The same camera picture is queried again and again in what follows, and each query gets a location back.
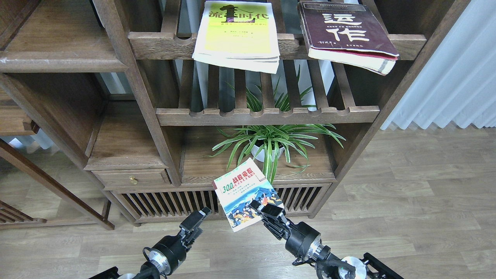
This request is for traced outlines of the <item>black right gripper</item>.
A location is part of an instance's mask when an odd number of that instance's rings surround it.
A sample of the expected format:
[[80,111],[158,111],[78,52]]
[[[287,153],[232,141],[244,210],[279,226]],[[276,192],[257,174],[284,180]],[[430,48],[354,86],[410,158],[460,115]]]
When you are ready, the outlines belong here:
[[273,204],[263,205],[256,200],[250,202],[261,217],[264,226],[278,239],[286,240],[285,248],[296,257],[295,262],[317,262],[322,260],[320,233],[304,222],[291,223],[286,211]]

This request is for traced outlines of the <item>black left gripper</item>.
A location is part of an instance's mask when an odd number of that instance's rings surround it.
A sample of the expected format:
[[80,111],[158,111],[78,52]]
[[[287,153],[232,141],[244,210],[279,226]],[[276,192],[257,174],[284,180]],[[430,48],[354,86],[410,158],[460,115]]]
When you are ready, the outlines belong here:
[[147,260],[160,274],[173,273],[186,258],[195,239],[203,230],[200,224],[211,214],[208,207],[191,213],[180,225],[181,231],[176,236],[165,236],[152,248],[147,248]]

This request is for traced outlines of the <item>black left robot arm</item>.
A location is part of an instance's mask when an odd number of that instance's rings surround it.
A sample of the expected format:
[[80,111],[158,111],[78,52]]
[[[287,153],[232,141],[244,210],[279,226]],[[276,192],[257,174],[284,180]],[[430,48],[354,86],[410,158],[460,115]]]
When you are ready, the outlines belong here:
[[144,247],[142,252],[146,262],[136,274],[119,274],[117,267],[112,267],[93,276],[94,279],[159,279],[167,278],[184,262],[195,239],[203,230],[202,221],[211,214],[208,207],[190,214],[180,225],[175,236],[165,236],[152,248]]

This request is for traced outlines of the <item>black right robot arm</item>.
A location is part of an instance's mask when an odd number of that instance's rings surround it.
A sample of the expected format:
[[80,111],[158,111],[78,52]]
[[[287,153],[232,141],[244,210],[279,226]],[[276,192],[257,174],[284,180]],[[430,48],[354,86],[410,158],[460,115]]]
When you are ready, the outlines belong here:
[[384,263],[365,253],[363,258],[339,258],[321,243],[321,234],[301,221],[294,224],[285,217],[285,210],[253,200],[250,203],[262,216],[264,226],[278,239],[286,240],[285,248],[296,257],[292,265],[309,264],[319,279],[400,279],[399,274]]

